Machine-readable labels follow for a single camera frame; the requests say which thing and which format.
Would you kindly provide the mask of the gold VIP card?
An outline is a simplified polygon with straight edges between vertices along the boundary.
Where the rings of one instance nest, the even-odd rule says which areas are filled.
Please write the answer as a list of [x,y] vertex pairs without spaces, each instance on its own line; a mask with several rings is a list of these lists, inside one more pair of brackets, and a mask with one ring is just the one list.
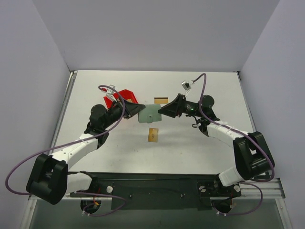
[[148,132],[148,142],[158,142],[158,134],[159,134],[159,129],[158,128],[149,128]]

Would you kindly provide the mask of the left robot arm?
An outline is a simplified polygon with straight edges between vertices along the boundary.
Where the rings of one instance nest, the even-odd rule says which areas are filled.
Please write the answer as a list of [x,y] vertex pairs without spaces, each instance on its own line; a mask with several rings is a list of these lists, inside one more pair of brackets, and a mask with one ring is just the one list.
[[99,149],[107,140],[112,124],[129,119],[145,109],[143,104],[114,102],[110,108],[102,104],[92,107],[84,133],[72,144],[67,144],[50,155],[39,155],[32,168],[26,190],[53,205],[65,195],[82,191],[91,197],[98,191],[94,176],[88,172],[70,172],[70,168],[89,153]]

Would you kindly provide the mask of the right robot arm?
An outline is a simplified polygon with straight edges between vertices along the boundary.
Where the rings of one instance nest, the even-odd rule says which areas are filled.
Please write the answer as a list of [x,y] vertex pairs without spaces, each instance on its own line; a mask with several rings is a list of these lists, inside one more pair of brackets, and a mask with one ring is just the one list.
[[195,128],[207,137],[213,137],[231,147],[234,151],[235,165],[216,176],[213,190],[224,195],[230,186],[251,180],[265,172],[274,172],[275,162],[260,132],[245,132],[234,129],[216,117],[213,111],[214,99],[204,95],[199,102],[186,100],[178,94],[170,103],[158,110],[158,113],[171,118],[186,115],[195,118]]

